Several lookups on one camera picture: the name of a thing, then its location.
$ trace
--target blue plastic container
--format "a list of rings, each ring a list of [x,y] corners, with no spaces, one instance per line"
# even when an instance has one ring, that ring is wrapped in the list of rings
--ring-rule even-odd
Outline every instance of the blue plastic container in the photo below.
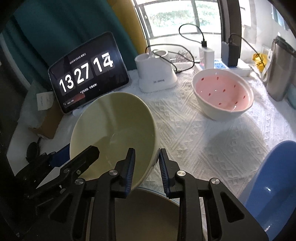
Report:
[[[278,144],[239,197],[272,241],[296,208],[296,142]]]
[[[291,106],[296,109],[296,87],[293,84],[290,85],[287,93],[287,98]]]

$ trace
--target white toothbrush holder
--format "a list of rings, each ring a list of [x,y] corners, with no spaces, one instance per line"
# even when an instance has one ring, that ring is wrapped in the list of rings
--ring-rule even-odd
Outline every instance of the white toothbrush holder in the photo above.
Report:
[[[150,93],[164,90],[177,84],[177,76],[169,61],[170,58],[166,50],[156,50],[151,54],[140,54],[135,58],[139,74],[139,87],[142,92]]]

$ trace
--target white ceramic bowl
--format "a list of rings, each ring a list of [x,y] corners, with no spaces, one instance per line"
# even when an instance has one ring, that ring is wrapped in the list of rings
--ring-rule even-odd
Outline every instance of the white ceramic bowl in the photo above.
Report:
[[[98,147],[99,158],[81,174],[91,180],[113,169],[136,150],[132,189],[139,186],[155,165],[159,154],[157,127],[148,106],[137,96],[114,92],[91,103],[78,119],[70,141],[73,159],[88,146]]]
[[[193,77],[191,86],[203,112],[216,121],[227,121],[240,116],[254,101],[249,84],[227,70],[200,71]]]

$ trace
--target cardboard box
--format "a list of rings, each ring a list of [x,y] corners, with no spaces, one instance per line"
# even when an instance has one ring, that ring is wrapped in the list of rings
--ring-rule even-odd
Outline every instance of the cardboard box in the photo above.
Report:
[[[35,134],[53,139],[63,115],[59,103],[55,99],[52,107],[47,110],[46,117],[41,127],[30,128],[30,130]]]

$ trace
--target white paper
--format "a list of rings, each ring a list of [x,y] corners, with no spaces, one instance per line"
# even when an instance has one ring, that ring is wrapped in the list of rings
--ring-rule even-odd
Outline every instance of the white paper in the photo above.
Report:
[[[52,107],[52,105],[54,103],[54,93],[52,91],[38,93],[38,94],[36,94],[36,96],[37,96],[38,110],[47,110],[50,107]]]
[[[273,51],[271,49],[269,49],[268,55],[267,55],[267,63],[265,64],[265,68],[263,69],[262,74],[261,74],[261,80],[264,84],[267,84],[268,74],[269,74],[267,71],[271,65],[272,57],[273,57]]]

